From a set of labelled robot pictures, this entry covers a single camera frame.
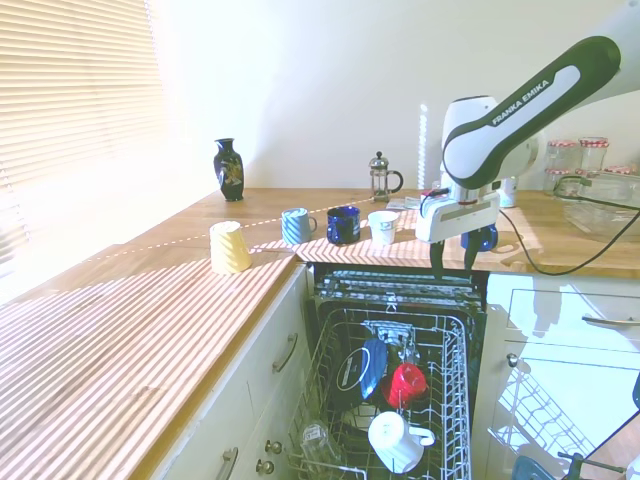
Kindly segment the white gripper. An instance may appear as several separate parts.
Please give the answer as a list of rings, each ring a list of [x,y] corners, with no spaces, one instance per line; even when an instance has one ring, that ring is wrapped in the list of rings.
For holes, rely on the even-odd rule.
[[[448,196],[422,199],[415,236],[430,244],[431,269],[436,279],[441,279],[444,274],[444,241],[465,233],[464,269],[471,270],[479,250],[477,229],[494,224],[498,213],[498,193],[488,194],[470,205],[461,205]]]

